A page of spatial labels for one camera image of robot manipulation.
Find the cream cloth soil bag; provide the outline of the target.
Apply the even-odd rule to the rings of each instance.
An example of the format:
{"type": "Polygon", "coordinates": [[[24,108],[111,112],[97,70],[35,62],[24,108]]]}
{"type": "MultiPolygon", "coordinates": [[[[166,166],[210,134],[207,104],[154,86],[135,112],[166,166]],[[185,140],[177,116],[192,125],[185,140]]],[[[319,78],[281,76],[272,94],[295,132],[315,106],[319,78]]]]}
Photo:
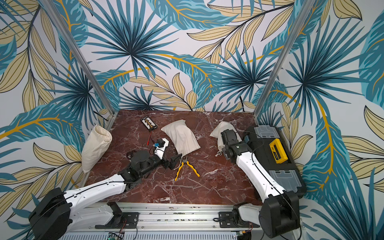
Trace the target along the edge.
{"type": "Polygon", "coordinates": [[[177,153],[182,154],[183,157],[201,148],[194,133],[186,125],[185,120],[170,123],[161,130],[172,140],[177,153]]]}

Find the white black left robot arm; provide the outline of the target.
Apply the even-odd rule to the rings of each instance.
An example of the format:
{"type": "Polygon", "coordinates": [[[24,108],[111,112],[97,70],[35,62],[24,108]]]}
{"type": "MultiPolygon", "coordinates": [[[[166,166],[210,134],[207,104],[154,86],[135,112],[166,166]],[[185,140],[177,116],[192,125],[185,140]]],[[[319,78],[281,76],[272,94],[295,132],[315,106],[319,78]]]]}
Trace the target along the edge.
{"type": "Polygon", "coordinates": [[[49,191],[29,216],[29,232],[36,240],[58,240],[70,231],[85,227],[122,230],[132,225],[116,203],[96,208],[91,205],[135,188],[159,166],[174,169],[182,157],[179,154],[167,160],[163,155],[161,149],[156,149],[153,155],[138,151],[129,157],[130,164],[125,169],[103,181],[76,190],[49,191]]]}

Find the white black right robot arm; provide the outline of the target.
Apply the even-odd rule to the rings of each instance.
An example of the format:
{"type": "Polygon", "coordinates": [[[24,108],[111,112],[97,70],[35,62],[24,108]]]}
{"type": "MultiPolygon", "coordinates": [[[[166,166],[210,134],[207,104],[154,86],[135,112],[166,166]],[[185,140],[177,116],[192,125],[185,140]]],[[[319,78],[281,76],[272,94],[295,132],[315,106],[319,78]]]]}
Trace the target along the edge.
{"type": "Polygon", "coordinates": [[[233,209],[234,219],[259,225],[269,238],[302,229],[299,197],[278,184],[257,160],[254,151],[238,141],[234,130],[221,132],[224,154],[250,179],[259,193],[263,205],[243,204],[233,209]]]}

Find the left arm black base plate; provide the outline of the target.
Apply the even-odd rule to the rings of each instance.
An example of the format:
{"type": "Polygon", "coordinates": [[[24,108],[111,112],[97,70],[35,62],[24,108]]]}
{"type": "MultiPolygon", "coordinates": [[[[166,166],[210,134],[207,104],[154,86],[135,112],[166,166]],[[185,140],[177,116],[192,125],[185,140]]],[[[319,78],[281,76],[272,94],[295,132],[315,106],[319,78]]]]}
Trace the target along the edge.
{"type": "Polygon", "coordinates": [[[138,212],[123,212],[116,202],[107,203],[113,211],[112,219],[105,225],[95,225],[96,229],[135,229],[138,224],[138,212]]]}

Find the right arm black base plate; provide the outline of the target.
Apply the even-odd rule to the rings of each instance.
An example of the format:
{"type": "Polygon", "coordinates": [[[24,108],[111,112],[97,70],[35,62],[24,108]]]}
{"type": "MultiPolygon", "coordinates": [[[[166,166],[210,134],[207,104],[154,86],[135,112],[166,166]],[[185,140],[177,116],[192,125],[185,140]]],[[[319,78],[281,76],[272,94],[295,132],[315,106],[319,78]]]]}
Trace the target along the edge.
{"type": "Polygon", "coordinates": [[[249,203],[237,204],[229,212],[219,212],[219,216],[213,218],[213,221],[219,223],[220,228],[258,228],[261,208],[249,203]]]}

